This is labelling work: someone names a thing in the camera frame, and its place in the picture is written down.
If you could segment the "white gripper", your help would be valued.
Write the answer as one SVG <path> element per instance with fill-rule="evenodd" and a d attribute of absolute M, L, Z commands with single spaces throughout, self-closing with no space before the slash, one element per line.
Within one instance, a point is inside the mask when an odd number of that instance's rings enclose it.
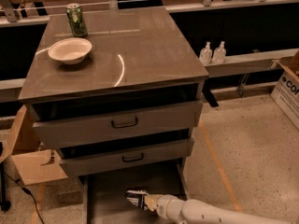
<path fill-rule="evenodd" d="M 173 195 L 147 194 L 144 203 L 150 211 L 157 212 L 158 216 L 166 220 L 185 220 L 182 215 L 184 200 Z"/>

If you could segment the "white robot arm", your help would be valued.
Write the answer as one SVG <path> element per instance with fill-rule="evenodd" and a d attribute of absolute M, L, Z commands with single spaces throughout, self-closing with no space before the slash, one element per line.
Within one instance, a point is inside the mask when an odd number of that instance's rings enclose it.
<path fill-rule="evenodd" d="M 143 201 L 150 211 L 175 224 L 293 224 L 220 209 L 195 199 L 184 201 L 173 195 L 146 194 Z"/>

